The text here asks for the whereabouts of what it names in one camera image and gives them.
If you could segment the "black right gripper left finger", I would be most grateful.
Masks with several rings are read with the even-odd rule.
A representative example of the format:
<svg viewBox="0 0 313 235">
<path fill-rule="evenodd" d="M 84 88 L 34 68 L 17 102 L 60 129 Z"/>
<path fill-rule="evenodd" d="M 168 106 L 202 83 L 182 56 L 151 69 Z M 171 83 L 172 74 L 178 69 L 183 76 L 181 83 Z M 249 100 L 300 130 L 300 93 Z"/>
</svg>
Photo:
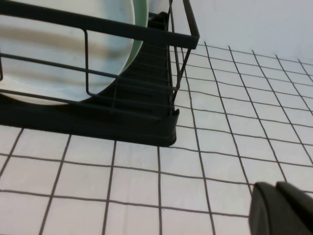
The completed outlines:
<svg viewBox="0 0 313 235">
<path fill-rule="evenodd" d="M 249 212 L 252 235 L 311 235 L 313 220 L 301 220 L 276 186 L 254 185 Z"/>
</svg>

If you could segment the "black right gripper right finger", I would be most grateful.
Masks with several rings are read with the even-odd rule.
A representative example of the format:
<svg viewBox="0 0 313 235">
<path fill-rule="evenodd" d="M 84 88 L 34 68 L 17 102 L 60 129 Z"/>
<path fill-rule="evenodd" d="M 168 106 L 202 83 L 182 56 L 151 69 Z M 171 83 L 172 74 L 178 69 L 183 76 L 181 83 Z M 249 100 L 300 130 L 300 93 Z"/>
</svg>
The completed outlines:
<svg viewBox="0 0 313 235">
<path fill-rule="evenodd" d="M 287 182 L 276 183 L 276 188 L 301 220 L 313 219 L 313 199 L 297 187 Z"/>
</svg>

